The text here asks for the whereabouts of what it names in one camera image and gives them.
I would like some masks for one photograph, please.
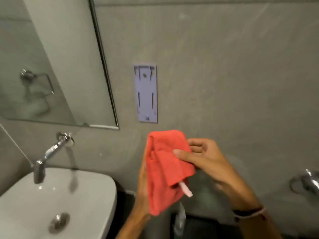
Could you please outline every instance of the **person's left hand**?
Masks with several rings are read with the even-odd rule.
[[[147,172],[146,172],[146,147],[142,158],[142,164],[138,175],[138,191],[136,193],[136,199],[133,210],[138,213],[142,213],[145,217],[150,217],[150,208],[148,203],[147,192]]]

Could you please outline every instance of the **sink basin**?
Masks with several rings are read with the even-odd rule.
[[[46,168],[44,182],[35,185],[30,173],[0,197],[1,238],[104,239],[116,197],[107,175]],[[57,222],[61,213],[68,218]]]

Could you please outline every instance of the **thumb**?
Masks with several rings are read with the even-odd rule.
[[[180,149],[174,149],[173,150],[173,154],[178,157],[179,159],[186,161],[186,162],[190,162],[194,165],[198,165],[199,161],[201,160],[201,158],[199,156],[195,156],[192,153],[180,150]]]

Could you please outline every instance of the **bracelet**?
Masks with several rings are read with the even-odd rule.
[[[238,221],[239,219],[253,218],[253,217],[256,217],[258,215],[262,215],[265,211],[266,211],[265,207],[254,209],[254,210],[251,210],[251,211],[233,210],[235,221]]]

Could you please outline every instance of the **purple wall bracket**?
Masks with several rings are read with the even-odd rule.
[[[157,66],[133,65],[133,72],[138,120],[157,123]]]

